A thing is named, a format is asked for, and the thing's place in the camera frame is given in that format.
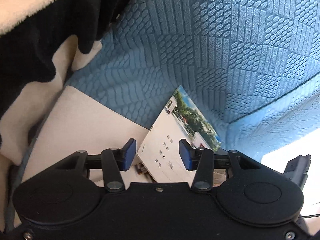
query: black cable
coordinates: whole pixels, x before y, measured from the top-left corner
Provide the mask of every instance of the black cable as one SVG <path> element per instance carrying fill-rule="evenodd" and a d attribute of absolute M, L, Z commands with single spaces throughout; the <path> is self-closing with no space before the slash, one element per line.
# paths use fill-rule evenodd
<path fill-rule="evenodd" d="M 309 216 L 299 217 L 298 219 L 303 219 L 303 218 L 315 218 L 315 217 L 320 217 L 320 214 L 315 214 L 315 215 L 309 215 Z"/>

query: screw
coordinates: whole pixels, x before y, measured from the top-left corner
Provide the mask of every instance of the screw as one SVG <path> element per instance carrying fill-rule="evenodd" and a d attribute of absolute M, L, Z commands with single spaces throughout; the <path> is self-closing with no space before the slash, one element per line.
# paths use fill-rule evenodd
<path fill-rule="evenodd" d="M 296 234 L 290 231 L 285 235 L 285 240 L 293 240 L 295 237 L 296 237 Z"/>
<path fill-rule="evenodd" d="M 205 181 L 197 181 L 195 183 L 195 187 L 199 190 L 205 190 L 205 189 L 208 189 L 210 185 L 208 182 L 205 182 Z"/>
<path fill-rule="evenodd" d="M 111 190 L 121 189 L 123 184 L 119 181 L 111 181 L 107 184 L 107 187 Z"/>
<path fill-rule="evenodd" d="M 33 235 L 30 234 L 29 232 L 25 232 L 25 233 L 23 233 L 23 238 L 25 240 L 32 240 L 33 239 Z"/>
<path fill-rule="evenodd" d="M 163 190 L 163 187 L 156 187 L 156 192 L 162 192 Z"/>

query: black plastic object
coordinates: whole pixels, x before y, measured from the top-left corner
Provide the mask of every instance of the black plastic object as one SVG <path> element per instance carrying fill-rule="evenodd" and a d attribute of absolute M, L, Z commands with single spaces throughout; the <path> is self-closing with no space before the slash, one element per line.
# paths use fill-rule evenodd
<path fill-rule="evenodd" d="M 9 234 L 0 235 L 0 239 L 284 240 L 294 233 L 297 240 L 320 240 L 320 232 L 311 237 L 295 223 L 303 204 L 299 187 L 237 151 L 228 155 L 217 155 L 208 149 L 194 151 L 190 158 L 190 168 L 197 167 L 194 182 L 211 183 L 208 174 L 212 168 L 228 170 L 229 179 L 219 187 L 211 185 L 209 190 L 190 189 L 187 183 L 131 183 L 129 189 L 117 191 L 117 183 L 102 188 L 86 178 L 86 170 L 102 168 L 105 185 L 122 183 L 116 168 L 117 153 L 117 149 L 108 149 L 100 157 L 73 154 L 22 183 L 14 193 L 14 205 L 22 224 Z M 58 185 L 52 183 L 55 178 Z M 73 198 L 74 189 L 79 200 L 69 201 L 70 206 L 60 206 Z M 30 200 L 32 194 L 42 204 L 23 208 L 30 203 L 34 205 L 35 201 Z M 86 194 L 92 199 L 80 200 Z M 271 216 L 268 208 L 273 210 L 273 203 L 290 194 L 287 197 L 290 203 L 281 202 L 283 206 Z M 50 205 L 55 208 L 48 212 Z"/>
<path fill-rule="evenodd" d="M 303 189 L 308 178 L 310 164 L 311 155 L 300 155 L 288 161 L 283 175 Z"/>

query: embossed pattern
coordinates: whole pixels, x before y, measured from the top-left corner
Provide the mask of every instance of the embossed pattern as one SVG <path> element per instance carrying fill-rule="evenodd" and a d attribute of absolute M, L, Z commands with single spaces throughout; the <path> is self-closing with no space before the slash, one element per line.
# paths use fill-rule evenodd
<path fill-rule="evenodd" d="M 131 0 L 68 84 L 146 128 L 181 84 L 223 147 L 260 160 L 320 127 L 319 4 Z"/>

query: black fabric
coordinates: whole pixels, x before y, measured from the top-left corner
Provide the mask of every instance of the black fabric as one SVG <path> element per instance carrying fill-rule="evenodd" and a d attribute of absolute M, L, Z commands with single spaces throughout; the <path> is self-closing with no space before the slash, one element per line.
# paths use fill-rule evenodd
<path fill-rule="evenodd" d="M 55 77 L 52 56 L 70 35 L 77 35 L 79 50 L 89 53 L 107 30 L 120 1 L 57 0 L 1 36 L 0 118 L 27 83 Z"/>

